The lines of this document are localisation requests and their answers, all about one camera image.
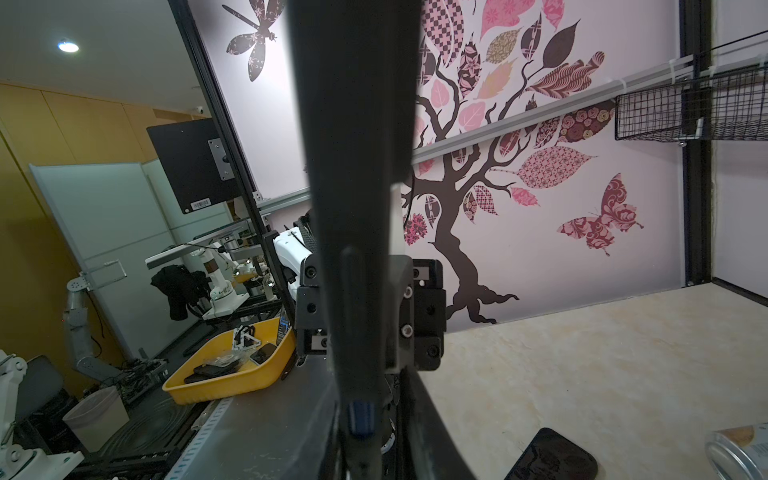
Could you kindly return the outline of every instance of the tree decal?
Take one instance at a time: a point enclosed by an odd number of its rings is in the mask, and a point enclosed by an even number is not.
[[[427,39],[422,47],[432,48],[437,52],[438,59],[437,62],[430,61],[428,65],[422,65],[422,71],[430,72],[432,65],[435,65],[435,83],[432,88],[425,86],[421,89],[430,98],[420,94],[416,98],[417,147],[425,144],[425,132],[428,130],[434,133],[434,140],[428,142],[432,143],[445,140],[458,132],[480,127],[484,123],[490,124],[504,119],[510,107],[516,104],[525,92],[534,96],[564,98],[589,86],[590,76],[599,68],[605,55],[597,52],[586,64],[581,60],[573,64],[565,63],[574,44],[578,22],[555,33],[541,55],[536,55],[539,41],[544,40],[541,37],[540,15],[537,15],[537,21],[525,30],[518,27],[496,32],[490,46],[485,50],[485,58],[482,59],[488,63],[481,65],[479,45],[473,43],[472,39],[482,38],[492,27],[517,25],[518,16],[533,6],[533,3],[533,0],[488,0],[482,10],[481,31],[472,35],[467,32],[466,45],[457,45],[458,35],[438,36],[435,28],[426,29]],[[443,16],[450,5],[457,4],[428,0],[423,15],[429,22],[422,24],[425,27],[444,25],[446,32],[463,32],[463,17],[460,14],[458,18]],[[555,26],[559,23],[558,16],[562,15],[562,5],[562,0],[545,2],[547,8],[544,15]],[[520,31],[523,31],[522,41],[520,45],[516,45]],[[513,53],[515,47],[519,48],[517,56]],[[426,50],[422,52],[422,59],[424,58],[429,59]],[[531,64],[537,63],[541,67],[534,73],[527,73],[529,68],[535,68],[535,65],[532,67]],[[445,74],[448,71],[446,68],[455,70],[455,81]],[[545,69],[549,72],[537,77],[537,74]],[[490,73],[480,81],[480,74],[484,70]],[[515,75],[522,79],[522,86],[506,98],[505,86]],[[423,82],[423,79],[422,74],[419,80]],[[535,107],[535,99],[528,99],[526,109]],[[519,300],[512,293],[496,293],[479,283],[475,264],[462,250],[461,240],[452,232],[459,214],[466,215],[473,223],[475,217],[480,214],[498,215],[494,198],[494,195],[500,195],[498,192],[504,192],[505,199],[521,207],[538,206],[538,200],[530,190],[560,184],[591,158],[558,143],[584,140],[602,129],[614,114],[613,102],[603,102],[595,107],[597,111],[590,108],[564,115],[563,118],[568,121],[563,124],[561,118],[551,119],[520,131],[509,132],[485,142],[482,146],[475,144],[444,154],[440,158],[424,162],[424,167],[414,166],[414,175],[406,182],[401,193],[402,208],[406,214],[411,202],[423,203],[426,218],[422,214],[413,214],[406,219],[406,242],[412,245],[427,237],[430,230],[434,231],[434,241],[431,244],[447,259],[458,277],[458,291],[453,296],[452,305],[447,309],[448,318],[467,309],[472,322],[496,323],[495,319],[486,318],[480,313],[480,302],[490,305],[504,303],[512,298]],[[422,114],[426,114],[428,122],[424,122]],[[569,128],[574,126],[576,130],[570,131]],[[555,137],[555,145],[545,147]],[[439,165],[442,165],[443,170],[441,179],[424,178],[428,171],[436,170]],[[502,177],[508,177],[510,181],[499,181]]]

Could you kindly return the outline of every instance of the metal tin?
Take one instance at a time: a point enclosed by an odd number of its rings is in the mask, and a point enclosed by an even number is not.
[[[768,480],[768,423],[711,432],[704,451],[721,480]]]

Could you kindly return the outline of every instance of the wall decal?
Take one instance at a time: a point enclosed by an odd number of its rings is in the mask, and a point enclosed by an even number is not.
[[[264,0],[250,0],[253,13],[256,14],[259,20],[258,24],[235,12],[232,8],[221,5],[224,10],[256,29],[253,33],[236,36],[227,45],[227,53],[231,55],[241,55],[253,48],[248,58],[248,76],[251,81],[256,80],[264,69],[264,62],[266,60],[265,41],[267,38],[275,41],[275,34],[270,31],[270,27],[280,14],[283,13],[283,8],[285,8],[286,4],[285,0],[269,0],[269,2],[269,6],[264,8]]]
[[[616,240],[609,229],[619,229],[621,232],[626,232],[634,225],[644,228],[637,222],[637,215],[635,213],[637,208],[625,204],[624,201],[626,199],[627,188],[621,181],[621,174],[617,174],[611,179],[611,182],[605,188],[605,193],[603,193],[600,209],[601,215],[599,217],[574,218],[563,223],[558,228],[558,233],[565,233],[577,240],[586,238],[587,247],[601,248],[605,255],[610,257],[611,255],[606,249]]]

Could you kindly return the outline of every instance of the black aluminum frame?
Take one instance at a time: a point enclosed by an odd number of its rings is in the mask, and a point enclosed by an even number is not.
[[[237,182],[237,187],[240,190],[240,195],[248,210],[251,222],[256,229],[255,233],[263,248],[266,264],[270,268],[270,272],[272,272],[272,276],[275,279],[277,292],[280,295],[280,299],[283,301],[286,316],[288,317],[290,324],[293,325],[293,319],[296,315],[296,307],[288,292],[288,284],[283,275],[283,268],[280,260],[277,258],[272,243],[275,234],[273,233],[271,236],[269,235],[270,230],[267,229],[261,219],[259,207],[257,206],[256,199],[253,197],[253,192],[257,191],[256,183],[246,165],[245,156],[240,148],[240,142],[237,140],[237,134],[232,128],[230,112],[227,109],[227,104],[224,102],[219,84],[213,76],[213,66],[205,52],[203,42],[200,40],[200,33],[195,25],[189,4],[187,3],[187,0],[168,0],[168,5],[174,13],[181,39],[184,41],[184,46],[187,48],[187,53],[192,62],[192,68],[202,87],[201,90],[203,91],[203,96],[210,109],[211,117],[216,125],[216,130],[219,133],[222,147],[230,158],[230,164],[235,176],[235,181]]]

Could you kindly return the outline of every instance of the white bin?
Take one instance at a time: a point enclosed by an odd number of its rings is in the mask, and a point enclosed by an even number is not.
[[[89,452],[98,452],[114,433],[128,423],[117,387],[111,386],[85,397],[63,420]]]

